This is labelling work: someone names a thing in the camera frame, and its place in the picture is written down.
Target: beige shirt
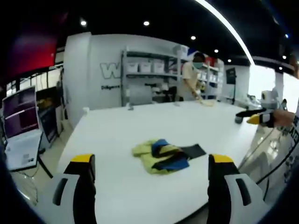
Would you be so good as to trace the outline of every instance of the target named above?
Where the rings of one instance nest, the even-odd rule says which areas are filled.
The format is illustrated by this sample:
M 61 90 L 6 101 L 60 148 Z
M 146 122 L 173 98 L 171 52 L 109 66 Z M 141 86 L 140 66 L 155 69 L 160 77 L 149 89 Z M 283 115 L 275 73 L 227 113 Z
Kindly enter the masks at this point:
M 196 90 L 196 84 L 198 81 L 197 74 L 199 73 L 199 70 L 194 68 L 192 62 L 186 62 L 183 65 L 182 73 L 183 73 L 183 79 L 188 79 L 190 86 L 194 90 Z M 182 80 L 178 95 L 183 98 L 185 98 L 186 96 L 190 97 L 192 95 L 189 87 L 183 80 Z

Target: person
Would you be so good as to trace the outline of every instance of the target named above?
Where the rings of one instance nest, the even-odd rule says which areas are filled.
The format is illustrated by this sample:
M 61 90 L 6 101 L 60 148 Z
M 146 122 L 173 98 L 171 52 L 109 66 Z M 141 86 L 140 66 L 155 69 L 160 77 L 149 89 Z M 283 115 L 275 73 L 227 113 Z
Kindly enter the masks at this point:
M 200 82 L 197 79 L 199 69 L 203 66 L 206 57 L 204 54 L 197 52 L 194 54 L 191 62 L 186 62 L 183 65 L 183 83 L 179 90 L 179 101 L 189 99 L 199 99 L 196 90 L 200 88 Z

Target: laptop screen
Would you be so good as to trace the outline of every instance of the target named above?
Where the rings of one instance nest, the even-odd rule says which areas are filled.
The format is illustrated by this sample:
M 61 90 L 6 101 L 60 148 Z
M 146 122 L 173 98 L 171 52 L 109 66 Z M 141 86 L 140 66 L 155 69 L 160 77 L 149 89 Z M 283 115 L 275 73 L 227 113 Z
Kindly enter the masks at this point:
M 38 129 L 35 88 L 31 87 L 3 100 L 7 138 Z

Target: floor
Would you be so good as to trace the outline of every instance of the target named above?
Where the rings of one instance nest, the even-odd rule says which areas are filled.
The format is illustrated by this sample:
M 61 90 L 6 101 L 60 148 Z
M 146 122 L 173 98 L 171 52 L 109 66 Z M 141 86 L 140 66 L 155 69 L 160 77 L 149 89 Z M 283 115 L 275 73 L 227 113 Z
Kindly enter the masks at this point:
M 71 130 L 64 130 L 60 137 L 57 138 L 52 147 L 44 152 L 41 156 L 46 167 L 54 175 L 56 172 L 59 158 L 63 152 L 65 144 L 71 135 Z M 252 141 L 250 150 L 245 157 L 240 171 L 246 170 L 246 166 L 250 164 L 261 152 L 266 152 L 269 160 L 273 158 L 273 154 L 270 153 L 269 147 L 271 142 L 278 139 L 280 132 L 277 130 L 259 127 L 256 135 Z M 43 190 L 44 186 L 50 178 L 45 171 L 38 165 L 37 168 L 29 169 L 23 172 L 12 173 L 12 177 L 19 189 L 29 203 L 36 204 L 38 195 Z M 179 222 L 180 224 L 204 224 L 208 216 L 208 209 L 202 208 L 195 212 L 190 217 Z

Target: face mask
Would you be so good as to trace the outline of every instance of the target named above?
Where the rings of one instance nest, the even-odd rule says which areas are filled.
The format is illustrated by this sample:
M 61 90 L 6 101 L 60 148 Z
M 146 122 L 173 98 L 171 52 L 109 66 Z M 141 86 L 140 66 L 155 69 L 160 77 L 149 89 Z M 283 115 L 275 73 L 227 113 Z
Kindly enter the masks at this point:
M 200 69 L 203 65 L 203 62 L 193 62 L 193 66 L 197 69 Z

